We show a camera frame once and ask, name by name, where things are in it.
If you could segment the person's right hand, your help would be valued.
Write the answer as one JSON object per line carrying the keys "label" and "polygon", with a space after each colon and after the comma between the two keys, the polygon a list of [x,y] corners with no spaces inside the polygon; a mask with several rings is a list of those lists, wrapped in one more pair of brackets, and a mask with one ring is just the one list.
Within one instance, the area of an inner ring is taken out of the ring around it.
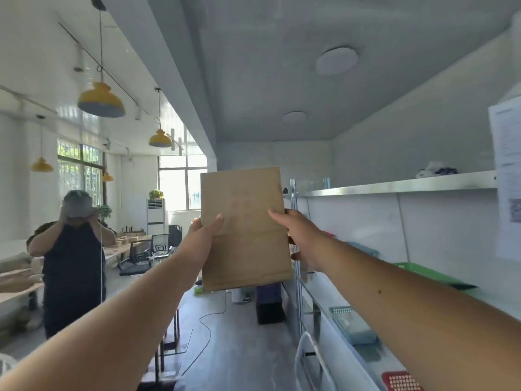
{"label": "person's right hand", "polygon": [[327,243],[333,241],[332,236],[320,230],[298,210],[294,210],[293,217],[294,221],[291,227],[292,240],[288,241],[297,247],[297,252],[292,254],[292,259],[305,262],[315,271],[323,273],[325,270],[325,259],[322,250]]}

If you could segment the person's left hand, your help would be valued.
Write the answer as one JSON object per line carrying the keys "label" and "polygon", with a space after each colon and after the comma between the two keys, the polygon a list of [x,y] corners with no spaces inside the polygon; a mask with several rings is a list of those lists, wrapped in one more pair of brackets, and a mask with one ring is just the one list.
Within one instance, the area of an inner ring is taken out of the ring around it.
{"label": "person's left hand", "polygon": [[192,222],[174,256],[176,274],[183,291],[188,291],[196,282],[212,248],[212,240],[203,236],[203,226],[200,217]]}

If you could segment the brown paper envelope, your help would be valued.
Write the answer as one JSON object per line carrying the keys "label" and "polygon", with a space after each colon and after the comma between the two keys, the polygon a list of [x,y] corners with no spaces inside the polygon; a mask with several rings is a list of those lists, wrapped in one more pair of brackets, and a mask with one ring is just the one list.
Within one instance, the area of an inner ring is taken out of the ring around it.
{"label": "brown paper envelope", "polygon": [[231,290],[286,281],[293,276],[288,230],[269,210],[284,213],[279,167],[201,175],[201,221],[222,214],[202,269],[204,291]]}

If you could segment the person's left forearm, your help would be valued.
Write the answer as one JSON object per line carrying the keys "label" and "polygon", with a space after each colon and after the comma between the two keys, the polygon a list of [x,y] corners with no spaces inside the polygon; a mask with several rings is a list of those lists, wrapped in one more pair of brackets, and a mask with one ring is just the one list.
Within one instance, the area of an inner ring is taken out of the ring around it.
{"label": "person's left forearm", "polygon": [[138,391],[207,256],[180,248],[0,377],[0,391]]}

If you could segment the person's right forearm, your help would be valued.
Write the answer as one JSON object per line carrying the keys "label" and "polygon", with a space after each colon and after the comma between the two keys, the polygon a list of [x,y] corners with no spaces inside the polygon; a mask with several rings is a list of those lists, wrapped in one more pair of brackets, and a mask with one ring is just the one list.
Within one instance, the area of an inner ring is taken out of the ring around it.
{"label": "person's right forearm", "polygon": [[319,232],[314,255],[427,391],[521,391],[521,322]]}

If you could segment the bright window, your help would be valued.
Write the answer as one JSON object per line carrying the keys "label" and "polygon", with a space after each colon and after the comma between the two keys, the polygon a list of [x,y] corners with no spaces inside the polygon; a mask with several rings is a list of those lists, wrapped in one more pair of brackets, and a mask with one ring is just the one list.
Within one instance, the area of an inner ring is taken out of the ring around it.
{"label": "bright window", "polygon": [[205,155],[160,156],[159,190],[168,212],[201,209],[201,174],[207,172]]}

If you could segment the black office chair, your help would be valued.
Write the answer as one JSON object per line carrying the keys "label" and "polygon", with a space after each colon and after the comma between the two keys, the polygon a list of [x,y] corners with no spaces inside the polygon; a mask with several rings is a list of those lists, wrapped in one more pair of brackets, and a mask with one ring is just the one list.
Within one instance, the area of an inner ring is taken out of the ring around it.
{"label": "black office chair", "polygon": [[152,235],[151,237],[151,256],[154,260],[161,260],[171,255],[172,246],[169,241],[169,234]]}
{"label": "black office chair", "polygon": [[128,253],[118,260],[119,276],[139,276],[152,268],[151,238],[132,241],[127,251]]}

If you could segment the white standing air conditioner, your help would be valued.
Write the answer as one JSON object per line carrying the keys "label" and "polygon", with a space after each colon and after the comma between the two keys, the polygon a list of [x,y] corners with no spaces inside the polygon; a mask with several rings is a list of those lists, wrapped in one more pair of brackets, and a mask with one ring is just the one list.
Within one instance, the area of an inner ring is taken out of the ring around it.
{"label": "white standing air conditioner", "polygon": [[147,200],[147,235],[168,233],[168,213],[164,198]]}

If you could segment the black box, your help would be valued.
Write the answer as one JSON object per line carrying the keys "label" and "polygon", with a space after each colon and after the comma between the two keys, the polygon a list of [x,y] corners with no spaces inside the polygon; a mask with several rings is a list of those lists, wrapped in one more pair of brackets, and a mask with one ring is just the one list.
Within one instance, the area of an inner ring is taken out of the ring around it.
{"label": "black box", "polygon": [[255,287],[258,325],[284,322],[285,313],[282,307],[281,289],[280,282]]}

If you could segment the blue plastic tray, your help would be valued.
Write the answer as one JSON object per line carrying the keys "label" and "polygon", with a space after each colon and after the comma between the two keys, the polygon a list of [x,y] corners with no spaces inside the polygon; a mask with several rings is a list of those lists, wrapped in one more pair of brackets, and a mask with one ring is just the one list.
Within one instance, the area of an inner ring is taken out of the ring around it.
{"label": "blue plastic tray", "polygon": [[359,250],[365,252],[369,256],[380,258],[380,252],[378,250],[375,250],[373,248],[367,247],[366,245],[363,245],[363,244],[360,244],[360,243],[356,243],[356,242],[352,242],[352,241],[348,241],[346,243],[351,245],[351,246],[353,246],[353,247],[355,247],[356,249],[359,249]]}

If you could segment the long wooden table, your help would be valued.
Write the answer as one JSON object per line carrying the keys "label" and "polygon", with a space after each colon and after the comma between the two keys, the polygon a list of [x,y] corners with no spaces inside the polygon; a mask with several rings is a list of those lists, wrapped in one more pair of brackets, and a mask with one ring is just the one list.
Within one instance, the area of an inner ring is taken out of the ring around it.
{"label": "long wooden table", "polygon": [[[130,234],[116,239],[116,245],[105,247],[106,266],[114,268],[116,263],[125,258],[125,254],[130,254],[132,248],[136,248],[143,241],[150,241],[151,236],[144,234]],[[31,268],[15,269],[0,274],[0,304],[9,302],[13,299],[29,295],[43,288],[42,275],[36,273],[41,271],[43,258],[32,258]]]}

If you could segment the teal plastic basket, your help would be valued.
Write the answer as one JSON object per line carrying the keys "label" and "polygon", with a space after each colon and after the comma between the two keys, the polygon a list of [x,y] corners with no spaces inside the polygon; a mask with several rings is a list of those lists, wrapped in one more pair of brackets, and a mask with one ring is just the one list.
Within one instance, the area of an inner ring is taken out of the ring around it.
{"label": "teal plastic basket", "polygon": [[352,346],[373,345],[378,336],[351,306],[329,308],[331,319]]}

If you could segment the grey bucket hat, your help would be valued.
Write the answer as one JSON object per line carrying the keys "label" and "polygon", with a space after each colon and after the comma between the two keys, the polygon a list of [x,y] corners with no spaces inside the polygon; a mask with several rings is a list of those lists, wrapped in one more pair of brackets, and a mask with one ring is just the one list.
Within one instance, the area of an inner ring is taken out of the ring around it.
{"label": "grey bucket hat", "polygon": [[67,218],[88,218],[95,213],[93,199],[84,190],[69,190],[63,198],[62,210]]}

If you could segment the window with metal bars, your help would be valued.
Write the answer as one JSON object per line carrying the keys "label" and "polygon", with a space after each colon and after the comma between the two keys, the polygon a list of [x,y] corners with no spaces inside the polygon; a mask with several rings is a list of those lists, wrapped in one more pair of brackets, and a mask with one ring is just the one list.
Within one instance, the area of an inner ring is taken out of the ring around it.
{"label": "window with metal bars", "polygon": [[58,137],[57,157],[60,199],[70,190],[84,190],[95,207],[106,204],[106,155],[102,150]]}

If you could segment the green plastic basket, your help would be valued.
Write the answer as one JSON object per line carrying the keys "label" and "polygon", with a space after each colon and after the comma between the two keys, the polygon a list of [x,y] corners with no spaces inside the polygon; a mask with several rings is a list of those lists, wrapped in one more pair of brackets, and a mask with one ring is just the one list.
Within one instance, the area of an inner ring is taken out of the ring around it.
{"label": "green plastic basket", "polygon": [[436,270],[424,267],[420,264],[411,263],[411,262],[399,262],[393,263],[395,266],[407,270],[411,273],[426,277],[443,285],[452,287],[453,289],[457,289],[460,291],[478,289],[477,286],[463,282],[453,276],[448,276],[446,274],[440,273]]}

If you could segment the white and blue cloth bundle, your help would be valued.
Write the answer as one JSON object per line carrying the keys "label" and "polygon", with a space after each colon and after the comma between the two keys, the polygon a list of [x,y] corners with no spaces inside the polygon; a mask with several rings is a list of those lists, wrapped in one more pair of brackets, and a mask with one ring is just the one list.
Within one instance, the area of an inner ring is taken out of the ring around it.
{"label": "white and blue cloth bundle", "polygon": [[420,169],[417,172],[415,178],[421,179],[447,175],[457,175],[458,173],[459,172],[456,168],[448,167],[442,162],[431,161],[425,168]]}

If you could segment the large yellow pendant lamp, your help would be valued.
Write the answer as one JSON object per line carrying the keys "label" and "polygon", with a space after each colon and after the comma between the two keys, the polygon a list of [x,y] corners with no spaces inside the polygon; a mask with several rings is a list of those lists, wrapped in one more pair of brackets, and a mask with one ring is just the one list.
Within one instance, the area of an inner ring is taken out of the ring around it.
{"label": "large yellow pendant lamp", "polygon": [[99,13],[100,80],[93,82],[92,89],[83,91],[80,94],[77,106],[81,111],[96,117],[111,119],[121,118],[126,114],[123,102],[118,96],[112,93],[112,88],[107,83],[105,83],[102,14],[106,11],[106,7],[102,0],[91,0],[91,4]]}

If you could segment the red plastic basket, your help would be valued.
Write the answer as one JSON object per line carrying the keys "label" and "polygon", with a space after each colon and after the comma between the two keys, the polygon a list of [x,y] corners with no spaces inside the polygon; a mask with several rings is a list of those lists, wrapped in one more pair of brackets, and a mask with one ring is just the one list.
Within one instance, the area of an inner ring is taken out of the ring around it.
{"label": "red plastic basket", "polygon": [[387,391],[425,391],[407,371],[383,372],[381,378]]}

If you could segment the white paper notice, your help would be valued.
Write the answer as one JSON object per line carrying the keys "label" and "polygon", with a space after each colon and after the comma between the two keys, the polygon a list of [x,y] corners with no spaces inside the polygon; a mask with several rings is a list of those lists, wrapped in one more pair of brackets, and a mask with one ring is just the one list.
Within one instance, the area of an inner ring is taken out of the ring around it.
{"label": "white paper notice", "polygon": [[488,114],[498,190],[496,255],[521,262],[521,96]]}

